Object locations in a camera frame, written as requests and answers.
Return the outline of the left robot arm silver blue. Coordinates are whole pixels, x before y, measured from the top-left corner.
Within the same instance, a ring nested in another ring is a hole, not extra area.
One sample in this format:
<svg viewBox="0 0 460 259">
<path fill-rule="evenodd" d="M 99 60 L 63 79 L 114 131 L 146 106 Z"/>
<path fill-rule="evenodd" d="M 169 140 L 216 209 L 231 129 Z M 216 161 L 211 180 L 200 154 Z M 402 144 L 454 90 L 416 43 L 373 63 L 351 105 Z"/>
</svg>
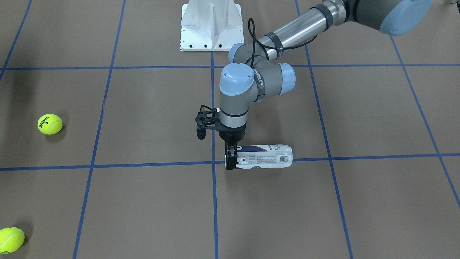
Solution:
<svg viewBox="0 0 460 259">
<path fill-rule="evenodd" d="M 220 75 L 220 103 L 216 126 L 225 142 L 226 169 L 255 167 L 250 153 L 239 146 L 248 123 L 250 106 L 284 95 L 296 84 L 295 69 L 284 63 L 286 55 L 303 49 L 320 34 L 345 23 L 356 23 L 381 34 L 400 36 L 427 15 L 431 0 L 322 0 L 283 26 L 255 34 L 248 20 L 252 43 L 237 43 Z"/>
</svg>

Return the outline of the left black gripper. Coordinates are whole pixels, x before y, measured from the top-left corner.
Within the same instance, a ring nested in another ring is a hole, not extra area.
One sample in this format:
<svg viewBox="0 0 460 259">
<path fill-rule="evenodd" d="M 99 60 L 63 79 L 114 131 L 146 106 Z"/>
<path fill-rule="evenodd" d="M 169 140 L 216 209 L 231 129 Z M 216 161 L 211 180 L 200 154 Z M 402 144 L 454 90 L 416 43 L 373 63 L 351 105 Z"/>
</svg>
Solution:
<svg viewBox="0 0 460 259">
<path fill-rule="evenodd" d="M 232 170 L 237 168 L 237 143 L 240 142 L 246 131 L 246 124 L 237 128 L 221 126 L 219 135 L 225 141 L 225 168 Z"/>
</svg>

